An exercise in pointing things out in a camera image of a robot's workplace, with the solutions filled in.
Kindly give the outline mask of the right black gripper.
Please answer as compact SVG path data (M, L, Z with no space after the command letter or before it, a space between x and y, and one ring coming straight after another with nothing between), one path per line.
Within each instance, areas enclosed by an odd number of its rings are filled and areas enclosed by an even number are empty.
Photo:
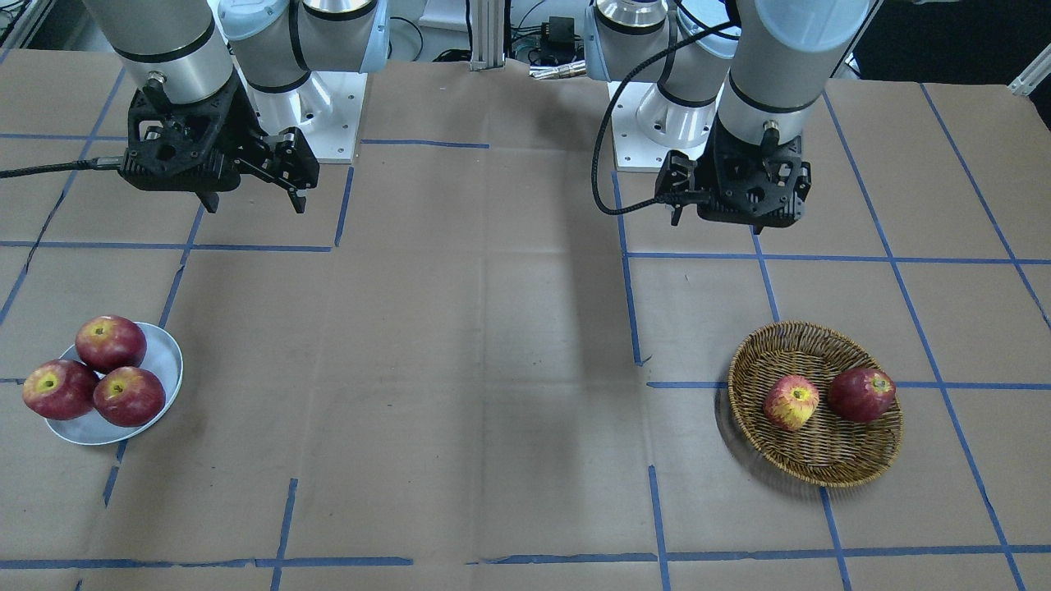
M294 213L305 213L304 191L318 186L320 162L300 128L263 130L236 74L213 96L176 104L161 72L150 72L129 105L119 174L139 190L194 192L206 213L252 175L279 185Z

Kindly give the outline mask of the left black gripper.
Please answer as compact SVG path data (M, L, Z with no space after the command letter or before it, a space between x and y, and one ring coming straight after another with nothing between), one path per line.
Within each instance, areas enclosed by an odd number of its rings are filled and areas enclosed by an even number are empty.
M683 209L694 205L707 221L762 231L798 222L811 186L802 135L785 140L769 128L751 143L716 119L701 157L668 152L654 183L654 199L669 207L672 226L679 226Z

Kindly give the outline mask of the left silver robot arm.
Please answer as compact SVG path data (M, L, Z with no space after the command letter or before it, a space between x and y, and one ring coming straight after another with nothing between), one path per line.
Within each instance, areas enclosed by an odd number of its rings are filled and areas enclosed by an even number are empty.
M784 228L812 186L803 133L815 101L851 56L877 1L592 1L585 13L590 79L614 83L590 162L601 213L686 207L700 218ZM607 206L599 157L631 82L650 83L636 113L667 152L650 199Z

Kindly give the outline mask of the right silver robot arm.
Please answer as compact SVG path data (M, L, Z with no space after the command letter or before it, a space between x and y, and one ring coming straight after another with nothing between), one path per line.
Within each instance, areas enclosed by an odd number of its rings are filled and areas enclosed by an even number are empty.
M320 183L312 139L337 104L323 72L388 59L386 1L87 1L136 90L114 168L143 191L191 192L214 213L244 176L298 213Z

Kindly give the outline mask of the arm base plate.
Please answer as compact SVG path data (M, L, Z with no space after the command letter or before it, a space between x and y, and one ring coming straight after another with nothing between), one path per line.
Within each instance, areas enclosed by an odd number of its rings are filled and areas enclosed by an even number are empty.
M298 89L247 91L264 130L295 126L320 163L352 164L368 81L364 72L312 72Z
M618 171L657 172L669 151L701 157L722 94L717 91L703 106L683 106L669 101L656 83L628 83L611 117Z

